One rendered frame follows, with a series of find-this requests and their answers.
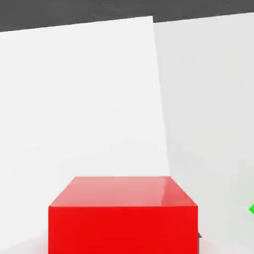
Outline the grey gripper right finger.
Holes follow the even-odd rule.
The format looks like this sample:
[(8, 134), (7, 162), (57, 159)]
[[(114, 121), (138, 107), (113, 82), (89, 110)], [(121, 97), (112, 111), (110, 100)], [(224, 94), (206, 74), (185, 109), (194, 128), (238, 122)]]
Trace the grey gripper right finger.
[(218, 245), (198, 234), (198, 254), (222, 254)]

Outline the small red cube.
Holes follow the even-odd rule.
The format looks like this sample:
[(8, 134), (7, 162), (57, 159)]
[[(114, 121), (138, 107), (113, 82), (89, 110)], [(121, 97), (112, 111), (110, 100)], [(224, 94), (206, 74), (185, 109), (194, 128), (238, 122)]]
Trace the small red cube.
[(198, 206), (168, 176), (76, 177), (49, 206), (48, 254), (199, 254)]

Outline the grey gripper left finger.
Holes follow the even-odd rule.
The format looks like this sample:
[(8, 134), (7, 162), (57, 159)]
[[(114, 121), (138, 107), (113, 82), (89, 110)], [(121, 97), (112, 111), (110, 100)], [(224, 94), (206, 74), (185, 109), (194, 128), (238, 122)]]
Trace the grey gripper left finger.
[(18, 254), (48, 254), (48, 233), (22, 243)]

